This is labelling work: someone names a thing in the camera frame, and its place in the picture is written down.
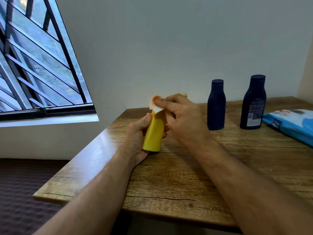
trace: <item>forearm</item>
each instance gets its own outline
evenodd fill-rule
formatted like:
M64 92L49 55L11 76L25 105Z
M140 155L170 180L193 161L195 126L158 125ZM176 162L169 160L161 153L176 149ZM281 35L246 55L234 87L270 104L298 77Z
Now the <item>forearm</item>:
M312 207L232 157L218 142L195 158L229 205L245 234L311 234Z
M109 234L135 164L118 151L100 173L35 234Z

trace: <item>dark blue bottle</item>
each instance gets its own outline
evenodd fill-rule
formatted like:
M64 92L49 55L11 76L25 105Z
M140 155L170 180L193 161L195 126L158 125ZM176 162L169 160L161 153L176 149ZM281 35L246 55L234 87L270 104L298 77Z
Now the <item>dark blue bottle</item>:
M242 103L240 128L258 129L261 127L266 103L264 83L264 75L251 76L250 86Z
M215 79L212 81L211 93L208 99L208 128L219 130L224 128L226 97L224 94L224 81Z

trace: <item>man's right hand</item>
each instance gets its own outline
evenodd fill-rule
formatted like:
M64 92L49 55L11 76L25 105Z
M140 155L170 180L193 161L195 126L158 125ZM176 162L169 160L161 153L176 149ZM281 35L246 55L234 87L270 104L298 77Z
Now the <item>man's right hand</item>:
M171 95L164 100L155 100L155 104L166 109L169 129L191 153L208 145L212 137L197 104L181 94Z

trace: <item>bottle label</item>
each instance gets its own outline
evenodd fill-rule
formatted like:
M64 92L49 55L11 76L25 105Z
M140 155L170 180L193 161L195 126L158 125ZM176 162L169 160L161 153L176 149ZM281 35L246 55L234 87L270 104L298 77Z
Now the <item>bottle label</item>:
M247 126L259 126L264 112L265 100L255 99L249 106Z

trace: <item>hand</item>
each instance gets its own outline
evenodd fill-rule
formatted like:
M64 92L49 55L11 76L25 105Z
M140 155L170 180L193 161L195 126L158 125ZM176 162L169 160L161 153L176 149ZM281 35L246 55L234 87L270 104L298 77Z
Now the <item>hand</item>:
M134 167L142 162L148 155L148 151L142 149L143 139L147 128L152 120L151 113L147 113L142 119L128 126L127 133L121 150L123 154L128 154L134 159ZM169 129L166 127L163 138L167 136Z
M166 109L167 126L190 152L206 146L208 140L212 139L200 107L185 96L171 95L164 100L155 100L155 104Z

